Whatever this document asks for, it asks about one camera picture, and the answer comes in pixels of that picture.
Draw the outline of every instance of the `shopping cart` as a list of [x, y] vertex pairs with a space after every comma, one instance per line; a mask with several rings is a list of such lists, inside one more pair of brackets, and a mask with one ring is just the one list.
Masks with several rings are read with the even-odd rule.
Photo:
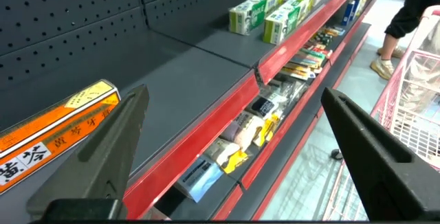
[[[440, 171], [440, 5], [425, 10], [406, 53], [371, 116]], [[331, 156], [339, 159], [340, 153], [334, 150]], [[334, 182], [323, 220], [367, 220], [344, 162]]]

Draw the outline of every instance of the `sneaker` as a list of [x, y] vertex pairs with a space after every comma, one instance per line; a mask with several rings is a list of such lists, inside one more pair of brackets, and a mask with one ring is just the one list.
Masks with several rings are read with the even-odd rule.
[[370, 68], [379, 74], [385, 80], [390, 80], [394, 72], [391, 60], [382, 60], [380, 57], [371, 62]]
[[[377, 54], [382, 55], [382, 48], [377, 49]], [[393, 58], [402, 58], [404, 57], [405, 54], [405, 49], [397, 46], [394, 50], [393, 53], [391, 54], [391, 57]]]

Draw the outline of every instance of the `orange packaging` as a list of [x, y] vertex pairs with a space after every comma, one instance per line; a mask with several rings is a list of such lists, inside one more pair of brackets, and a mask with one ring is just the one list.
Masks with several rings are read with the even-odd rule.
[[120, 101], [106, 80], [0, 132], [0, 194], [76, 145]]

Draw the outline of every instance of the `tiled floor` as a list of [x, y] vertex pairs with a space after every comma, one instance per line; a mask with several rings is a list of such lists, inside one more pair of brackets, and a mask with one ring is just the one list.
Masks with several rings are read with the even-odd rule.
[[[403, 2], [404, 0], [377, 0], [363, 20], [372, 25], [368, 38], [338, 87], [339, 91], [348, 95], [366, 112], [373, 109], [386, 86], [386, 81], [370, 69], [370, 62], [377, 57], [376, 50], [382, 45], [384, 30], [394, 14], [403, 6]], [[412, 36], [409, 34], [399, 44], [407, 46]], [[330, 152], [337, 147], [330, 124], [323, 115], [262, 219], [322, 220], [340, 168], [340, 162], [329, 158]], [[355, 199], [351, 199], [350, 204], [354, 203]], [[358, 214], [358, 219], [366, 219], [362, 211]]]

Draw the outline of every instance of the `person's leg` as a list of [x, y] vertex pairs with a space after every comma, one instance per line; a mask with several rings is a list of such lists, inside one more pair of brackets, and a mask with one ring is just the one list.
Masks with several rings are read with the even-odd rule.
[[381, 56], [371, 63], [371, 69], [383, 79], [389, 80], [394, 72], [391, 56], [399, 39], [412, 32], [419, 25], [419, 19], [430, 3], [431, 0], [405, 0], [403, 8], [399, 10], [386, 28]]

